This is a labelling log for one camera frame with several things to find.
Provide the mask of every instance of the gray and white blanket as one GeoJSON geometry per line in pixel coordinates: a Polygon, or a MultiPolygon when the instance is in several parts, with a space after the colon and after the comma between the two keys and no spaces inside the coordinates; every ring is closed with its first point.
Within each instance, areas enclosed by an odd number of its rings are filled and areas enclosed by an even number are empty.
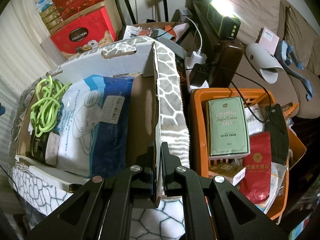
{"type": "MultiPolygon", "coordinates": [[[[136,44],[156,44],[160,80],[160,121],[161,142],[167,142],[170,153],[180,158],[183,166],[189,167],[189,132],[182,110],[180,78],[176,69],[174,53],[163,44],[148,38],[137,37],[118,41],[79,55],[103,50],[107,56],[136,50],[136,44]]],[[[18,186],[18,193],[42,214],[49,215],[61,205],[71,193],[62,191],[31,174],[28,167],[15,161],[16,137],[19,132],[19,118],[25,111],[25,99],[35,88],[35,81],[21,95],[16,118],[13,121],[9,145],[9,166],[11,175],[18,186]]],[[[134,209],[132,214],[130,240],[179,239],[184,234],[182,199],[163,197],[158,209],[134,209]]]]}

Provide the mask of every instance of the pink box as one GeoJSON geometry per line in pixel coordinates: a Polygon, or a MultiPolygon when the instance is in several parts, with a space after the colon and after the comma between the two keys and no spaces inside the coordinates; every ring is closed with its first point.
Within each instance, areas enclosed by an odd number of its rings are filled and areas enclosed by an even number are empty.
{"type": "Polygon", "coordinates": [[[261,44],[271,55],[276,52],[276,47],[278,45],[279,37],[275,35],[271,30],[264,27],[262,31],[259,44],[261,44]]]}

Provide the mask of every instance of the neon green cord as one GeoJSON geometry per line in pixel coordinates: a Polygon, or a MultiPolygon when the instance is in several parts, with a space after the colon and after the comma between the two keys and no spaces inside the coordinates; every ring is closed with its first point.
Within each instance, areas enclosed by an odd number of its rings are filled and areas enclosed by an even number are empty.
{"type": "Polygon", "coordinates": [[[35,91],[38,102],[31,106],[30,114],[31,126],[37,137],[44,132],[49,132],[57,124],[57,115],[61,108],[60,101],[70,85],[71,83],[68,83],[63,86],[58,80],[53,81],[50,75],[38,83],[35,91]]]}

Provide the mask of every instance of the gold logo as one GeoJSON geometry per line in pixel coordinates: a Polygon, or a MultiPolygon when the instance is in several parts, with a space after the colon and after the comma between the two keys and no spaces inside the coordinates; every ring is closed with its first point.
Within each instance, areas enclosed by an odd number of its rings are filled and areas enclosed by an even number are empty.
{"type": "Polygon", "coordinates": [[[262,155],[260,153],[255,153],[253,155],[253,160],[256,162],[256,163],[260,163],[262,161],[262,155]]]}

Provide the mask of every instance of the speaker stand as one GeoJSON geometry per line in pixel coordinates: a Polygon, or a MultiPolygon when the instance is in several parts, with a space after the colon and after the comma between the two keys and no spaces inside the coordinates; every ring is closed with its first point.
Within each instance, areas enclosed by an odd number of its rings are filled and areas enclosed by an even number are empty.
{"type": "Polygon", "coordinates": [[[129,15],[130,15],[130,18],[131,18],[131,20],[132,20],[132,24],[133,24],[133,25],[137,24],[129,0],[124,0],[124,2],[125,2],[125,5],[127,6],[127,9],[128,9],[129,15]]]}
{"type": "Polygon", "coordinates": [[[165,18],[165,21],[169,22],[167,0],[163,0],[163,6],[164,6],[164,18],[165,18]]]}

